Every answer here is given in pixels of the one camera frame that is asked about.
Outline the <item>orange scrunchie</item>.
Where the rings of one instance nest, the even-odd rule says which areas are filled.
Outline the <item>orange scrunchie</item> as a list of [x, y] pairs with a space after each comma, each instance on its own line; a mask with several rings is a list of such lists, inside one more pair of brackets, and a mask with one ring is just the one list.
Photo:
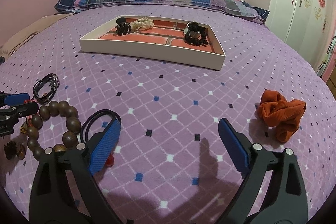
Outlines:
[[286, 98], [277, 91], [265, 90], [257, 108], [258, 117], [268, 127], [275, 128], [277, 141], [286, 143], [299, 129], [306, 110], [306, 102]]

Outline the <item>black claw hair clip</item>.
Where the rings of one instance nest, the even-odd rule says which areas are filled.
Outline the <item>black claw hair clip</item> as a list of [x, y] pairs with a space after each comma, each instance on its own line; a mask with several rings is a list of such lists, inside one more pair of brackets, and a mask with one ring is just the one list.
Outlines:
[[120, 17], [116, 20], [116, 34], [119, 36], [131, 33], [131, 25], [126, 21], [125, 17]]

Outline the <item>black scrunchie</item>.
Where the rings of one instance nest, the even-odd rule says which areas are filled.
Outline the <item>black scrunchie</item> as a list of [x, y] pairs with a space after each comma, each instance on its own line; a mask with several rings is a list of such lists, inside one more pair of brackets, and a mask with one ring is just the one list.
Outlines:
[[198, 22], [189, 22], [183, 31], [185, 42], [193, 46], [208, 45], [207, 30], [207, 28], [201, 26]]

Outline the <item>white jewelry tray orange lining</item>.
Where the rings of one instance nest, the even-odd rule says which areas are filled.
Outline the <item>white jewelry tray orange lining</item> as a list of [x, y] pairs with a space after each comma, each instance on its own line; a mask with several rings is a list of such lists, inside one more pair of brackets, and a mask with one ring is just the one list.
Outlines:
[[150, 16], [154, 27], [149, 30], [139, 30], [126, 35], [116, 34], [116, 20], [125, 17], [127, 22], [133, 22], [147, 16], [118, 16], [88, 32], [80, 38], [82, 52], [116, 54], [145, 59], [168, 61], [213, 69], [220, 71], [226, 59], [226, 54], [208, 24], [199, 23], [207, 28], [206, 46], [193, 46], [185, 42], [184, 29], [194, 20], [179, 20], [173, 18]]

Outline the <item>small brown bead earrings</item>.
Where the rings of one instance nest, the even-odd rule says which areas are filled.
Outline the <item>small brown bead earrings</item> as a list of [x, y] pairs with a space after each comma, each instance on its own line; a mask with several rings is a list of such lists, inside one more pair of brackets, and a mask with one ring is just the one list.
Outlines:
[[25, 146], [13, 140], [4, 145], [4, 151], [7, 160], [12, 160], [15, 157], [19, 160], [23, 160], [26, 156]]

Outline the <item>beige folded cloth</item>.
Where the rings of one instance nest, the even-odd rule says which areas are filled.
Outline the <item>beige folded cloth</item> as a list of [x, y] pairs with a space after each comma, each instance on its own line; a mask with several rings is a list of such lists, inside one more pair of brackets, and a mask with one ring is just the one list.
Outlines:
[[49, 28], [59, 20], [68, 16], [74, 15], [74, 12], [65, 14], [55, 14], [44, 16], [31, 25], [25, 27], [15, 35], [13, 35], [3, 46], [1, 46], [1, 57], [7, 60], [15, 51], [26, 44], [35, 35], [41, 33], [46, 28]]

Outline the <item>purple patterned bedspread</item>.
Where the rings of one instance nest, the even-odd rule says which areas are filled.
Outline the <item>purple patterned bedspread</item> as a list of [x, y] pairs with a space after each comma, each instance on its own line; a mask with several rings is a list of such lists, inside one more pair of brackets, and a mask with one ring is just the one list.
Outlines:
[[[123, 56], [82, 53], [79, 39], [119, 15], [161, 16], [209, 24], [226, 59], [220, 71]], [[242, 177], [218, 135], [218, 121], [266, 149], [282, 151], [256, 115], [265, 90], [306, 102], [286, 143], [297, 155], [309, 215], [335, 186], [335, 99], [309, 63], [265, 26], [221, 13], [173, 6], [118, 6], [83, 11], [47, 28], [1, 65], [1, 90], [30, 93], [55, 73], [54, 99], [85, 121], [117, 112], [122, 132], [114, 165], [96, 174], [126, 223], [213, 223]]]

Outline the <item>striped patchwork pillow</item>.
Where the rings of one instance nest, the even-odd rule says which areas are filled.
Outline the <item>striped patchwork pillow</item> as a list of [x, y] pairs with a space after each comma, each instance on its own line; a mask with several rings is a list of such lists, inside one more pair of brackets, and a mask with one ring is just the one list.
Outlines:
[[218, 11], [258, 24], [264, 24], [269, 11], [237, 0], [58, 0], [54, 6], [57, 12], [89, 10], [118, 5], [169, 5]]

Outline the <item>cream pearl scrunchie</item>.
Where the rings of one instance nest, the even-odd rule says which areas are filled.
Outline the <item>cream pearl scrunchie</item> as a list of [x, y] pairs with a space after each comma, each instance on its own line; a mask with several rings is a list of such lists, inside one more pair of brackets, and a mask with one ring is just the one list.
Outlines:
[[143, 17], [133, 22], [130, 22], [131, 32], [137, 32], [139, 30], [149, 30], [154, 27], [154, 21], [150, 18]]

